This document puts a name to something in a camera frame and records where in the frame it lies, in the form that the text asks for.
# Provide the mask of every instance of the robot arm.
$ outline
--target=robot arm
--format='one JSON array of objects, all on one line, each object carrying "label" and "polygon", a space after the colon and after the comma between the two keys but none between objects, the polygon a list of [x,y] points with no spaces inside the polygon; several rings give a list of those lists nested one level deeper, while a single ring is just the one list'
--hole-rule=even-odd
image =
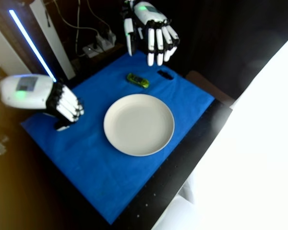
[{"label": "robot arm", "polygon": [[180,42],[175,30],[169,25],[170,20],[152,4],[134,0],[125,1],[124,30],[128,53],[132,56],[136,50],[136,39],[147,42],[147,64],[152,66],[156,59],[157,65],[168,61]]},{"label": "robot arm", "polygon": [[0,82],[1,100],[8,106],[21,109],[42,109],[59,120],[58,131],[78,121],[84,114],[83,105],[61,82],[39,74],[9,76]]}]

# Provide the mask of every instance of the plate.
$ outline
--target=plate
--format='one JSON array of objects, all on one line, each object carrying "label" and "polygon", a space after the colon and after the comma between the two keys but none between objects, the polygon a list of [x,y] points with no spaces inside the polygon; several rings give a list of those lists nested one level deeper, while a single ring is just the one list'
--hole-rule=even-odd
[{"label": "plate", "polygon": [[146,94],[118,99],[104,119],[109,142],[132,156],[148,156],[163,149],[171,140],[174,127],[174,117],[167,105]]}]

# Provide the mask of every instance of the blue tablecloth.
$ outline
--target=blue tablecloth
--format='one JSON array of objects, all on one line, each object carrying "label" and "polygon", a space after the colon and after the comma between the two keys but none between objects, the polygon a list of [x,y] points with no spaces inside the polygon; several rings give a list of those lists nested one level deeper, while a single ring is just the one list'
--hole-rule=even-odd
[{"label": "blue tablecloth", "polygon": [[[166,80],[162,69],[174,77]],[[142,89],[126,81],[128,73],[150,81]],[[127,54],[82,82],[73,92],[83,99],[85,114],[70,128],[57,132],[56,119],[36,114],[22,126],[69,178],[74,186],[112,224],[162,162],[213,101],[213,97],[165,66],[148,67],[146,56]],[[116,150],[107,140],[103,119],[107,109],[119,98],[146,93],[164,101],[175,119],[172,140],[160,152],[133,157]]]}]

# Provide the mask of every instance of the white panel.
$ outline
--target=white panel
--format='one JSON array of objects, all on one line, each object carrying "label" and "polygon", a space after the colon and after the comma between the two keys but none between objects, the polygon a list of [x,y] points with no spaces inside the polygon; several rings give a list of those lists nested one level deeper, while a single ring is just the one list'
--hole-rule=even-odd
[{"label": "white panel", "polygon": [[0,32],[0,64],[7,75],[31,73]]},{"label": "white panel", "polygon": [[35,0],[31,5],[30,8],[36,17],[36,20],[42,29],[54,55],[56,56],[59,64],[61,65],[64,73],[67,76],[67,79],[73,78],[76,74],[72,69],[72,65],[66,55],[66,52],[62,46],[62,43],[59,39],[57,31],[54,28],[54,25],[51,21],[50,16],[48,15],[48,21],[50,27],[48,27],[48,21],[45,14],[45,7],[41,0]]}]

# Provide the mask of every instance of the robotic hand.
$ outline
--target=robotic hand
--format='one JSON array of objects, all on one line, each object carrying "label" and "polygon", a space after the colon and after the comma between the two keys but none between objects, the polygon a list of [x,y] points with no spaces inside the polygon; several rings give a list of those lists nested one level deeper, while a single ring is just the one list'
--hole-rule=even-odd
[{"label": "robotic hand", "polygon": [[56,116],[57,131],[64,130],[84,114],[83,105],[73,92],[49,76],[26,74],[9,76],[0,82],[1,100],[8,106],[21,109],[43,109]]},{"label": "robotic hand", "polygon": [[169,25],[170,20],[158,11],[152,4],[135,0],[126,0],[123,9],[124,30],[127,40],[128,53],[132,56],[136,50],[137,34],[147,42],[147,64],[157,65],[168,61],[179,44],[179,37]]}]

